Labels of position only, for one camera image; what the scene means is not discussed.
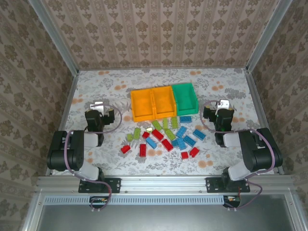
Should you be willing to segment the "floral tablecloth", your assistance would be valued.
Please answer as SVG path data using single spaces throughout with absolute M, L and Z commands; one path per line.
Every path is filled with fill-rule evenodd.
M 196 140 L 200 150 L 194 158 L 182 160 L 180 149 L 167 151 L 162 144 L 156 149 L 147 147 L 146 157 L 139 157 L 143 138 L 128 142 L 127 134 L 135 128 L 146 131 L 150 121 L 134 122 L 131 110 L 131 91 L 153 87 L 192 83 L 200 105 L 207 101 L 228 99 L 234 109 L 232 128 L 259 128 L 258 117 L 242 68 L 210 69 L 137 69 L 110 71 L 81 71 L 70 107 L 65 130 L 82 130 L 86 127 L 85 111 L 94 102 L 103 102 L 117 108 L 115 122 L 105 127 L 101 147 L 86 148 L 85 160 L 100 167 L 106 175 L 219 175 L 223 169 L 242 160 L 241 149 L 221 148 L 207 128 L 213 124 L 192 115 L 185 124 L 186 135 L 195 129 L 203 132 L 203 141 Z M 123 154 L 121 148 L 130 146 Z

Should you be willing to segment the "green plastic bin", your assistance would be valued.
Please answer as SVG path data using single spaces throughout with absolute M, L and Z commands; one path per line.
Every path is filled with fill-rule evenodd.
M 199 102 L 192 83 L 172 85 L 177 105 L 177 116 L 193 115 L 199 111 Z

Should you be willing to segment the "grey metal panel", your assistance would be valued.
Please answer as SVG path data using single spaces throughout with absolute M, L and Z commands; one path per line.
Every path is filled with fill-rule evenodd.
M 34 197 L 22 231 L 308 231 L 298 196 L 263 195 L 245 208 L 222 205 L 47 205 Z

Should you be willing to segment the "aluminum base rail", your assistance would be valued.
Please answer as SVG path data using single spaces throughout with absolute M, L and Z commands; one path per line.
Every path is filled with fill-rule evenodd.
M 120 194 L 206 194 L 208 178 L 200 176 L 116 176 L 121 179 Z M 250 179 L 263 187 L 264 194 L 283 194 L 294 192 L 292 178 L 288 175 L 259 175 Z M 38 192 L 49 194 L 77 193 L 79 179 L 71 175 L 39 177 Z

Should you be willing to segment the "aluminum table side rail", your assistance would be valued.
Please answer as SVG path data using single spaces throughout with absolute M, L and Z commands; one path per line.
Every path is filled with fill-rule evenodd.
M 261 100 L 260 100 L 259 93 L 257 91 L 255 81 L 253 79 L 253 75 L 247 70 L 244 70 L 244 73 L 245 73 L 246 81 L 249 87 L 250 95 L 254 103 L 255 111 L 258 117 L 258 122 L 262 128 L 263 127 L 270 128 L 265 112 L 264 112 L 264 109 L 263 109 L 263 106 L 262 106 L 262 103 L 261 103 Z
M 79 72 L 77 72 L 77 74 L 74 75 L 74 77 L 73 77 L 72 85 L 71 85 L 69 94 L 67 96 L 67 101 L 66 101 L 66 104 L 65 104 L 65 107 L 64 107 L 62 119 L 61 119 L 60 125 L 58 127 L 58 130 L 65 130 L 65 126 L 66 126 L 66 122 L 67 122 L 67 119 L 68 119 L 70 107 L 71 107 L 71 104 L 72 104 L 72 101 L 73 101 L 73 98 L 74 98 L 75 90 L 77 88 L 78 77 L 79 77 Z

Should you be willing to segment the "aluminum frame post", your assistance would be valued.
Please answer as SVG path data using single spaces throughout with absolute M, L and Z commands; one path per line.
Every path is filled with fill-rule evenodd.
M 292 1 L 293 0 L 279 0 L 275 10 L 273 11 L 273 14 L 271 15 L 271 18 L 269 19 L 269 22 L 267 23 L 253 53 L 251 54 L 246 64 L 248 73 L 253 71 L 262 54 L 265 52 L 266 47 L 274 36 L 275 31 L 277 30 L 284 15 L 289 9 Z
M 71 55 L 68 46 L 65 44 L 64 39 L 62 38 L 59 29 L 56 26 L 56 23 L 51 18 L 51 13 L 47 10 L 41 0 L 29 0 L 29 3 L 36 12 L 38 18 L 45 27 L 47 33 L 52 39 L 54 45 L 56 46 L 58 52 L 63 58 L 65 64 L 67 65 L 69 71 L 73 77 L 78 75 L 78 67 L 76 62 Z

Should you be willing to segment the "black wiring junction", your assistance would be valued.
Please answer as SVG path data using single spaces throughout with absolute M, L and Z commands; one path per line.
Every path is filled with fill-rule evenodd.
M 92 196 L 89 198 L 90 207 L 94 210 L 99 210 L 108 202 L 108 196 Z
M 240 196 L 223 196 L 225 208 L 237 208 L 240 205 Z

